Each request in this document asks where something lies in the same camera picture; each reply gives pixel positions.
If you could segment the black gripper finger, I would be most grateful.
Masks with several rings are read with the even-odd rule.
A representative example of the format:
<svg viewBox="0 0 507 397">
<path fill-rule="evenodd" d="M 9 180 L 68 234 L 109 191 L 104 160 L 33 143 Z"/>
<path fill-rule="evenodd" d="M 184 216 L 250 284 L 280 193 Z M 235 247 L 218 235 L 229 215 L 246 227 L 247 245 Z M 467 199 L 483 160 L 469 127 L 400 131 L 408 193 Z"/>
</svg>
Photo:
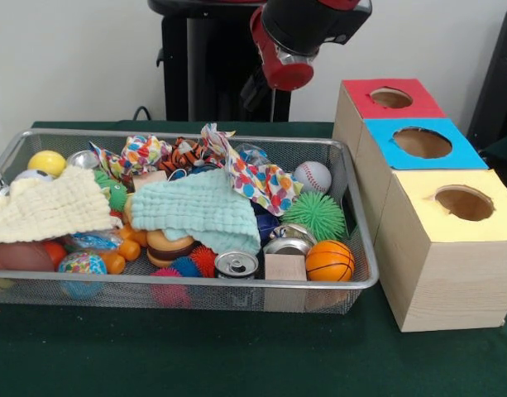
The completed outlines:
<svg viewBox="0 0 507 397">
<path fill-rule="evenodd" d="M 262 98 L 264 89 L 264 73 L 257 68 L 247 79 L 241 90 L 243 102 L 255 102 Z"/>
<path fill-rule="evenodd" d="M 266 81 L 249 80 L 246 84 L 246 110 L 254 112 L 269 92 L 270 87 Z"/>
</svg>

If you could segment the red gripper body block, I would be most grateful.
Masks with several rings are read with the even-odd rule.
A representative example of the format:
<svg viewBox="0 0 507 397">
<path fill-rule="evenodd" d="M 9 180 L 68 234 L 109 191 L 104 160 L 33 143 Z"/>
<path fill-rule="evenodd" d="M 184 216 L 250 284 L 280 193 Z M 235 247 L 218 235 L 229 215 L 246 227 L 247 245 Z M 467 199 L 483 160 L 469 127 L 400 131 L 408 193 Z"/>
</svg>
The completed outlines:
<svg viewBox="0 0 507 397">
<path fill-rule="evenodd" d="M 250 19 L 252 39 L 261 57 L 261 70 L 270 88 L 293 91 L 302 88 L 313 77 L 314 56 L 290 53 L 268 35 L 261 17 L 265 6 L 258 7 Z"/>
</svg>

